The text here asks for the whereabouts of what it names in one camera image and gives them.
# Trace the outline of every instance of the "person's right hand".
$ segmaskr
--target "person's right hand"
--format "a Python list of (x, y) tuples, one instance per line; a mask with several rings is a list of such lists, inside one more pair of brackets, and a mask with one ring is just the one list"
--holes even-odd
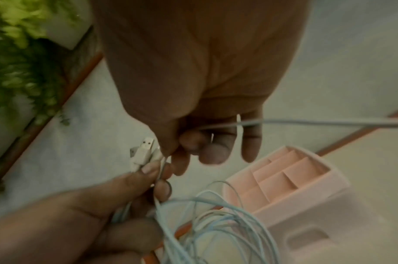
[[(290, 64), (307, 0), (93, 0), (95, 24), (125, 110), (155, 133), (176, 175), (191, 154), (224, 162), (236, 129), (199, 125), (262, 117)], [(253, 161), (261, 127), (244, 128)]]

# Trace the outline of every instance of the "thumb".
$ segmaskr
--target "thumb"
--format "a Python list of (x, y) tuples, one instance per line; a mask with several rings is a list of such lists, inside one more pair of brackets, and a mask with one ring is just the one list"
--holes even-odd
[(141, 170), (121, 175), (104, 184), (77, 191), (75, 206), (97, 217), (107, 217), (113, 211), (145, 193), (156, 181), (160, 161), (145, 165)]
[(176, 119), (164, 124), (149, 124), (150, 129), (156, 135), (163, 155), (172, 157), (172, 168), (175, 175), (185, 173), (190, 162), (190, 154), (179, 143), (180, 122), (180, 119)]

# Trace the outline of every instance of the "tangled cable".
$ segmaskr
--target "tangled cable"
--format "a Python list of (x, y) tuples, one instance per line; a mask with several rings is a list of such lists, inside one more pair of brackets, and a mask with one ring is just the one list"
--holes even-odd
[[(160, 204), (157, 199), (154, 200), (156, 220), (164, 232), (165, 255), (161, 263), (208, 264), (206, 260), (208, 249), (211, 248), (217, 238), (225, 235), (238, 249), (244, 263), (251, 263), (252, 258), (257, 257), (262, 264), (279, 264), (279, 253), (271, 234), (257, 218), (243, 209), (242, 201), (232, 185), (225, 181), (215, 181), (211, 184), (217, 182), (227, 184), (235, 191), (241, 207), (227, 203), (221, 195), (212, 190), (201, 191), (192, 198), (170, 199), (163, 204)], [(205, 194), (211, 194), (216, 198), (216, 201), (203, 198), (202, 196)], [(187, 203), (187, 205), (176, 227), (171, 229), (166, 221), (165, 208), (181, 203)], [(219, 206), (223, 209), (207, 210), (197, 214), (198, 204)], [(175, 232), (184, 224), (183, 220), (187, 217), (189, 210), (192, 210), (192, 229), (183, 239), (178, 241), (175, 238)], [(198, 254), (196, 243), (209, 233), (214, 233), (211, 242), (202, 254)]]

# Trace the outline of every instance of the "pink organizer box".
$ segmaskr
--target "pink organizer box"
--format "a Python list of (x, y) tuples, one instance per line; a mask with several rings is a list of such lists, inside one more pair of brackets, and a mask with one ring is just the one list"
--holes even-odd
[[(380, 222), (340, 171), (298, 147), (282, 147), (227, 181), (244, 208), (272, 233), (283, 263), (339, 244)], [(239, 206), (229, 186), (223, 187), (222, 194)]]

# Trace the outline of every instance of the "plastic organizer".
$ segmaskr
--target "plastic organizer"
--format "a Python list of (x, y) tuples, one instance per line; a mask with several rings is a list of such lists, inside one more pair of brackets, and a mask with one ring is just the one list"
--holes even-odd
[[(284, 263), (339, 244), (380, 219), (358, 199), (339, 170), (298, 147), (282, 147), (227, 181), (244, 208), (272, 233)], [(222, 194), (240, 206), (229, 186)]]

